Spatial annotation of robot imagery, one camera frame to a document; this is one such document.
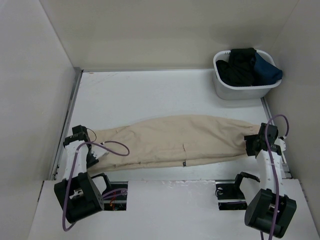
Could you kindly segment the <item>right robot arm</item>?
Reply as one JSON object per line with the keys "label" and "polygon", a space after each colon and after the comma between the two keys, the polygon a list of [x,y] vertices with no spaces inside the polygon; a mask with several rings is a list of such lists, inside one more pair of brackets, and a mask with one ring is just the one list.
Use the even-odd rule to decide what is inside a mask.
{"label": "right robot arm", "polygon": [[257,134],[244,137],[245,150],[257,162],[259,176],[241,172],[232,192],[245,198],[246,226],[275,238],[282,238],[296,212],[297,203],[288,197],[282,181],[282,160],[286,144],[278,128],[262,123]]}

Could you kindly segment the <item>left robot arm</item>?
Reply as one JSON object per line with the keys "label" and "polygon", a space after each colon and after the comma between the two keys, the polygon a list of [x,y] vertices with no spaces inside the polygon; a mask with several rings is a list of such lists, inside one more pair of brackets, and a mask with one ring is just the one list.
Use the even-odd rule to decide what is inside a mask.
{"label": "left robot arm", "polygon": [[62,180],[54,185],[54,193],[62,208],[62,228],[68,231],[76,222],[105,209],[103,200],[112,195],[112,186],[104,173],[94,177],[88,173],[88,168],[109,152],[90,140],[85,126],[73,127],[63,146],[67,152],[65,170]]}

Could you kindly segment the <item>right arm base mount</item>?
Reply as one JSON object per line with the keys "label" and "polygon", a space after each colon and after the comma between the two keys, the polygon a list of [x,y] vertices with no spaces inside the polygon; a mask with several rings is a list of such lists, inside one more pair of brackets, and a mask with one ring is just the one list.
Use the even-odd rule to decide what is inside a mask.
{"label": "right arm base mount", "polygon": [[245,196],[234,180],[215,182],[215,196],[220,211],[245,211],[248,207]]}

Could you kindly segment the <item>beige trousers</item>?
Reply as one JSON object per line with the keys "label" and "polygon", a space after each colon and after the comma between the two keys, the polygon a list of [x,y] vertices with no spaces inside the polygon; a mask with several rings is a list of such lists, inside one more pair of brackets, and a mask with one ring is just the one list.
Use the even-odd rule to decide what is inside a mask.
{"label": "beige trousers", "polygon": [[245,136],[260,126],[210,115],[174,115],[96,130],[97,142],[116,141],[128,156],[104,155],[91,174],[133,169],[191,167],[228,162],[246,155]]}

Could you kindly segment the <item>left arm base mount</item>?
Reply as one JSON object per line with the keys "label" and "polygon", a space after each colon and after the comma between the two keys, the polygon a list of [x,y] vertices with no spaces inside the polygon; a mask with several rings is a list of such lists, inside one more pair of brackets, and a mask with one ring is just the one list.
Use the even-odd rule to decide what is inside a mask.
{"label": "left arm base mount", "polygon": [[109,188],[102,192],[104,211],[126,211],[128,182],[111,182]]}

